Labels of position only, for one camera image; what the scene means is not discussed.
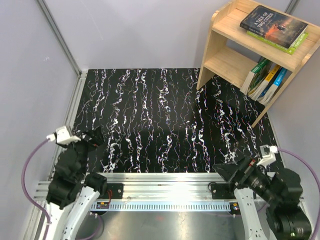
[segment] marble pattern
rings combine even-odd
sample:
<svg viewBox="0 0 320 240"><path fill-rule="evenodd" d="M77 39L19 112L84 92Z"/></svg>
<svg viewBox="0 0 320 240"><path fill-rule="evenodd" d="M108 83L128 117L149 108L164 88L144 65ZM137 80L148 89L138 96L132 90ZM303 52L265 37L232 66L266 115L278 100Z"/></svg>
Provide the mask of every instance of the marble pattern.
<svg viewBox="0 0 320 240"><path fill-rule="evenodd" d="M74 131L102 127L105 144L89 155L88 171L214 172L213 164L276 144L264 106L215 76L197 91L198 68L91 69ZM279 157L271 171L282 167Z"/></svg>

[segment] gray floor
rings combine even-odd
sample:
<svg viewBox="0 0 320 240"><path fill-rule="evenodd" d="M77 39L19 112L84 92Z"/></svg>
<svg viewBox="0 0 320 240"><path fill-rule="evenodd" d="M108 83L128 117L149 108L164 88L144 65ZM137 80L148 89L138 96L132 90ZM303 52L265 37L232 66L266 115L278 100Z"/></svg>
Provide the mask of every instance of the gray floor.
<svg viewBox="0 0 320 240"><path fill-rule="evenodd" d="M104 229L98 240L244 240L245 232L241 217L229 217L215 212L106 212ZM265 212L259 217L267 239L270 229ZM78 238L91 235L99 221L88 216L83 222Z"/></svg>

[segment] gray wall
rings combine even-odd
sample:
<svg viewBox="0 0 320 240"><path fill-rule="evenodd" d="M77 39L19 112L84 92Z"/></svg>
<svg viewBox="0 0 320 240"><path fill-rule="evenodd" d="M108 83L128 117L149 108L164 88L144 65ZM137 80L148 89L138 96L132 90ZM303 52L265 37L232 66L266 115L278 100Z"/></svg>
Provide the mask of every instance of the gray wall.
<svg viewBox="0 0 320 240"><path fill-rule="evenodd" d="M210 19L229 2L45 1L81 69L200 67ZM290 0L260 2L285 10Z"/></svg>
<svg viewBox="0 0 320 240"><path fill-rule="evenodd" d="M301 0L293 15L320 26L320 2ZM281 148L303 157L320 177L320 50L302 68L288 88L268 111ZM319 191L307 168L283 154L285 165L300 174L307 212L313 226L320 206Z"/></svg>
<svg viewBox="0 0 320 240"><path fill-rule="evenodd" d="M19 240L31 204L20 179L29 153L62 125L76 82L35 0L0 3L0 239ZM32 159L27 188L47 177L54 144Z"/></svg>

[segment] wooden shelf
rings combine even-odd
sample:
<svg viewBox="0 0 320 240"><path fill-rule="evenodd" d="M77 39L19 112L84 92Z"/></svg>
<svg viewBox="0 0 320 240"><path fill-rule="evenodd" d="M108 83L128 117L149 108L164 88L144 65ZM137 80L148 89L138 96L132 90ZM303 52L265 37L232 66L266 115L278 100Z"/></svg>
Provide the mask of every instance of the wooden shelf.
<svg viewBox="0 0 320 240"><path fill-rule="evenodd" d="M212 26L212 30L232 41L235 41L247 49L254 51L266 59L279 64L291 72L293 72L299 66L304 57L316 44L316 42L307 38L293 55L287 54L273 46L266 44L265 42L249 36L247 31L239 26L240 22L247 15L247 12L236 8L217 24L214 24Z"/></svg>
<svg viewBox="0 0 320 240"><path fill-rule="evenodd" d="M249 71L257 63L227 47L227 40L232 40L291 71L291 75L282 82L271 101L252 124L252 127L261 120L263 115L320 46L320 27L309 22L306 22L308 27L305 30L309 35L293 55L247 35L247 31L240 27L240 22L258 5L266 6L253 0L233 0L213 14L196 86L199 90L217 74L236 87L241 88ZM288 14L277 9L269 6L266 7L288 16Z"/></svg>
<svg viewBox="0 0 320 240"><path fill-rule="evenodd" d="M238 88L244 84L248 72L257 63L230 47L224 46L218 53L204 63L204 67L232 83Z"/></svg>

